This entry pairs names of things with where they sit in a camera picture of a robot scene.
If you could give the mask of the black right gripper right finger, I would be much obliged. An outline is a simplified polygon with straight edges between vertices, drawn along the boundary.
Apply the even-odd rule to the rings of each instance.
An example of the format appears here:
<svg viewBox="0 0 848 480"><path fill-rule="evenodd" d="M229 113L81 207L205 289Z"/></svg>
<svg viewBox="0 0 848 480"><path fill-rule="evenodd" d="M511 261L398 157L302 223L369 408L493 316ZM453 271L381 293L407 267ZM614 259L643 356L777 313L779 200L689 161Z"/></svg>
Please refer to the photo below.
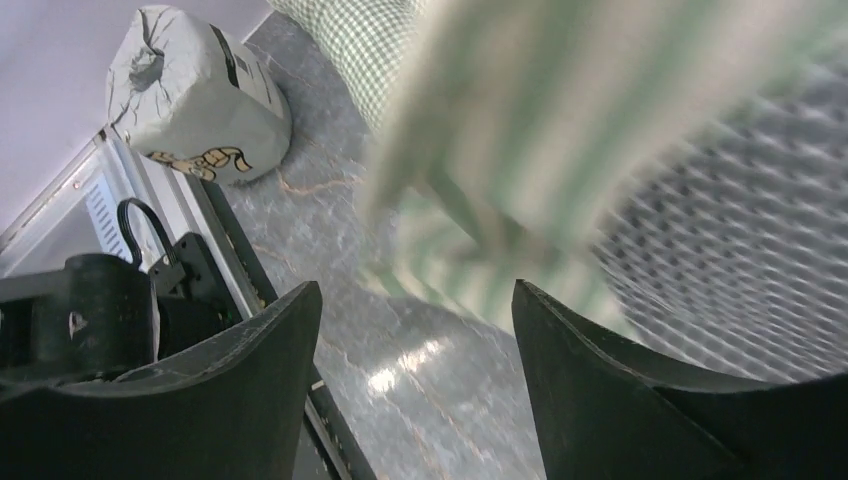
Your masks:
<svg viewBox="0 0 848 480"><path fill-rule="evenodd" d="M512 315L551 479L843 479L847 377L773 384L651 350L518 281Z"/></svg>

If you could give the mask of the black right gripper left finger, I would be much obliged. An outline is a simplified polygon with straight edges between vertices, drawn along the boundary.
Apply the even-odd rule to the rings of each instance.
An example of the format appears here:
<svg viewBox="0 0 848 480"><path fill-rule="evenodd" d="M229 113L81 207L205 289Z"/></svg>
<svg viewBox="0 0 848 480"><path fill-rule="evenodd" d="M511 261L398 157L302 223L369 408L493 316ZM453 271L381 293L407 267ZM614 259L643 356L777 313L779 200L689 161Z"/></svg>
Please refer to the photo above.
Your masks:
<svg viewBox="0 0 848 480"><path fill-rule="evenodd" d="M1 386L5 479L251 479L232 327L113 382Z"/></svg>

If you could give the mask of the green striped pet tent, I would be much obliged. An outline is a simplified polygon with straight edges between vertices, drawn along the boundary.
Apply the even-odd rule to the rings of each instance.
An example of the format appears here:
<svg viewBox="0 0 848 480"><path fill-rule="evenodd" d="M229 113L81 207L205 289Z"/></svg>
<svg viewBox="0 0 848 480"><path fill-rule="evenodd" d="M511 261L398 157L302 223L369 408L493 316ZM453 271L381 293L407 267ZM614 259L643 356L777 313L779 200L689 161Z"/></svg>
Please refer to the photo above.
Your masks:
<svg viewBox="0 0 848 480"><path fill-rule="evenodd" d="M847 368L843 1L423 1L363 282L505 331L517 280L712 370Z"/></svg>

